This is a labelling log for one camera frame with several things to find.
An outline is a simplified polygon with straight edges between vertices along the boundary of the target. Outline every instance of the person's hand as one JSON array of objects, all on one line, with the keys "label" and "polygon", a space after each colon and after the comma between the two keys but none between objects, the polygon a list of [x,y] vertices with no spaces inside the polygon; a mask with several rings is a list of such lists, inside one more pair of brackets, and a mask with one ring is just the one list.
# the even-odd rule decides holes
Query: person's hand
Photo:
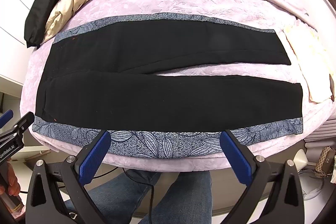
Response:
[{"label": "person's hand", "polygon": [[[8,162],[8,194],[9,195],[13,195],[13,196],[17,196],[20,193],[21,187],[20,184],[17,182],[17,177],[14,173],[14,169],[12,167],[12,165],[10,165],[10,163]],[[3,194],[5,192],[5,188],[0,185],[0,195]]]}]

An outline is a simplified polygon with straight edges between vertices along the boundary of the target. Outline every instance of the black pants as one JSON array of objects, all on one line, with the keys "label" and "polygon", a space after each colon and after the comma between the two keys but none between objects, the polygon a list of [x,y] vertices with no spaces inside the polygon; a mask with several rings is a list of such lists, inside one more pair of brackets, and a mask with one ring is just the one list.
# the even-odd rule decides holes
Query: black pants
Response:
[{"label": "black pants", "polygon": [[84,128],[159,132],[217,132],[302,117],[300,84],[152,75],[234,62],[290,64],[271,32],[179,20],[111,24],[52,46],[36,115]]}]

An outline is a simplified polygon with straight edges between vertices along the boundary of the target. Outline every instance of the blue gripper pad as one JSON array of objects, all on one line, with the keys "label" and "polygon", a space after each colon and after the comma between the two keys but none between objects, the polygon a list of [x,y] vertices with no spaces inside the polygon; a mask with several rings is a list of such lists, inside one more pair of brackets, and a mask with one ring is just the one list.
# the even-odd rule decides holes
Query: blue gripper pad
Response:
[{"label": "blue gripper pad", "polygon": [[111,135],[108,131],[105,131],[79,168],[78,181],[81,186],[89,184],[92,181],[110,146]]},{"label": "blue gripper pad", "polygon": [[252,182],[252,168],[244,155],[225,131],[222,131],[219,143],[239,182],[249,186]]},{"label": "blue gripper pad", "polygon": [[6,123],[9,122],[9,120],[13,118],[13,111],[7,110],[2,116],[0,117],[0,128],[3,128]]}]

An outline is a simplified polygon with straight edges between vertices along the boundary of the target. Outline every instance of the black cable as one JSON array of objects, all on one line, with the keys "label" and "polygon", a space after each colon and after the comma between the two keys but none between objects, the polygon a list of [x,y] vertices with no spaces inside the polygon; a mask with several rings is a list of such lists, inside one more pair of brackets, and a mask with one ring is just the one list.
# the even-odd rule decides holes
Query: black cable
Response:
[{"label": "black cable", "polygon": [[125,169],[123,168],[123,171],[125,173],[126,176],[128,176],[129,179],[133,180],[134,182],[136,183],[139,183],[139,184],[144,184],[144,185],[148,185],[151,187],[151,199],[150,199],[150,202],[149,202],[149,212],[148,212],[148,221],[149,221],[149,224],[153,224],[152,223],[152,207],[153,207],[153,198],[154,198],[154,185],[152,184],[149,184],[149,183],[145,183],[145,182],[139,182],[139,181],[136,181],[134,179],[132,179],[125,171]]},{"label": "black cable", "polygon": [[112,172],[113,172],[114,170],[116,170],[117,168],[119,168],[119,167],[116,167],[116,168],[112,169],[111,171],[108,171],[107,173],[102,174],[102,175],[100,175],[100,176],[96,176],[96,177],[94,177],[93,179],[101,178],[101,177],[103,177],[103,176],[105,176],[105,175],[107,175],[107,174],[109,174],[109,173],[112,173]]},{"label": "black cable", "polygon": [[[93,179],[101,178],[101,177],[103,177],[103,176],[105,176],[105,175],[108,175],[109,173],[112,173],[112,172],[113,172],[114,170],[116,170],[117,168],[119,168],[119,167],[116,167],[116,168],[114,168],[114,169],[112,169],[112,170],[108,171],[107,173],[102,174],[102,175],[100,175],[100,176],[96,176],[96,177],[94,177]],[[21,194],[28,194],[28,192],[26,192],[26,191],[20,191],[20,193],[21,193]]]}]

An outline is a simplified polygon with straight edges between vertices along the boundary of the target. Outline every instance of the jeans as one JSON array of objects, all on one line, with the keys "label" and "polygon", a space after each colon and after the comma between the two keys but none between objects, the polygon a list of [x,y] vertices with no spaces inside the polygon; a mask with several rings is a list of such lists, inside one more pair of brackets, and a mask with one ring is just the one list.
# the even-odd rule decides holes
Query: jeans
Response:
[{"label": "jeans", "polygon": [[[158,172],[130,169],[127,174],[134,180],[155,185]],[[124,173],[88,191],[93,202],[108,224],[129,224],[134,211],[150,190]],[[75,208],[68,200],[68,209]],[[181,172],[160,203],[152,210],[153,224],[211,224],[212,196],[209,171]],[[146,215],[139,224],[148,224]]]}]

